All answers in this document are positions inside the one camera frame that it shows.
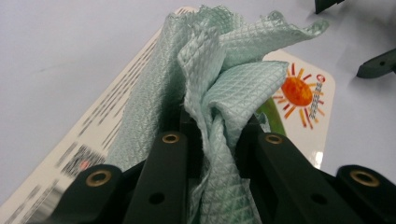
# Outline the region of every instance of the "black plastic part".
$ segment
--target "black plastic part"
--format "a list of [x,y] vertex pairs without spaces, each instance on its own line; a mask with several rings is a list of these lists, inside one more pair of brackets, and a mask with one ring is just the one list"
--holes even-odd
[[396,49],[381,54],[359,67],[357,77],[375,78],[388,73],[396,73]]
[[288,138],[262,133],[258,143],[250,189],[263,223],[363,223]]
[[321,11],[331,7],[334,4],[340,4],[344,0],[315,0],[315,13],[319,14]]
[[358,165],[341,167],[335,186],[368,223],[396,223],[396,186],[381,174]]
[[187,144],[177,132],[155,139],[122,223],[186,223]]
[[185,111],[181,110],[179,129],[189,139],[189,163],[187,164],[187,176],[189,178],[199,178],[204,158],[202,151],[202,136],[194,119]]
[[[89,186],[93,183],[108,181],[100,186]],[[58,206],[51,216],[41,222],[43,224],[75,224],[75,223],[109,223],[114,221],[115,215],[121,210],[120,201],[125,196],[120,190],[122,172],[112,165],[96,165],[81,172],[73,184],[66,190]]]

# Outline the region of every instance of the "light green cloth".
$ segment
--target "light green cloth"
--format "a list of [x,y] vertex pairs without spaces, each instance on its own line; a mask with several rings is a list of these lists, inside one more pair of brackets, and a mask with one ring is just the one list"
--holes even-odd
[[317,21],[300,29],[276,11],[254,24],[225,7],[171,14],[131,93],[106,162],[126,170],[145,159],[153,137],[166,131],[185,95],[205,154],[202,180],[190,195],[190,222],[199,214],[201,223],[260,223],[233,149],[248,119],[285,79],[287,63],[261,62],[262,57],[327,27]]

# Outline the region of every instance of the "cloth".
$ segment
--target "cloth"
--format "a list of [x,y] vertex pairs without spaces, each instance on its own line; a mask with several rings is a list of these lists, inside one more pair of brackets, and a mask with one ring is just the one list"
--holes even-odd
[[327,27],[317,21],[300,29],[277,11],[247,24],[226,7],[169,15],[106,162],[127,170],[144,160],[183,102],[201,130],[205,155],[201,181],[190,193],[189,222],[198,216],[201,223],[261,223],[233,150],[248,119],[286,77],[287,63],[262,57]]

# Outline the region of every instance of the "barcode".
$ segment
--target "barcode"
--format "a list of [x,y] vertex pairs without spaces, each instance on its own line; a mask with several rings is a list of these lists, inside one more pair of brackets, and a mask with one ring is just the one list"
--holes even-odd
[[89,147],[82,145],[78,149],[78,153],[76,153],[73,159],[62,169],[62,173],[72,178],[76,178],[79,172],[84,171],[91,166],[102,164],[103,162],[105,162],[105,158],[102,155],[94,152]]
[[56,187],[56,183],[57,181],[43,192],[32,206],[30,212],[25,215],[23,220],[27,219],[27,221],[23,221],[22,223],[41,222],[51,215],[64,194],[63,190]]

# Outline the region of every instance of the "black plastic bracket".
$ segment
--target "black plastic bracket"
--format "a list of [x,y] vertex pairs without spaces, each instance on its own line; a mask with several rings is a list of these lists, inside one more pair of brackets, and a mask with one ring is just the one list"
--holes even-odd
[[340,4],[344,0],[315,0],[315,13],[319,14],[326,8],[331,7],[334,4]]
[[382,77],[396,73],[396,49],[390,50],[365,62],[359,67],[357,76],[362,78]]

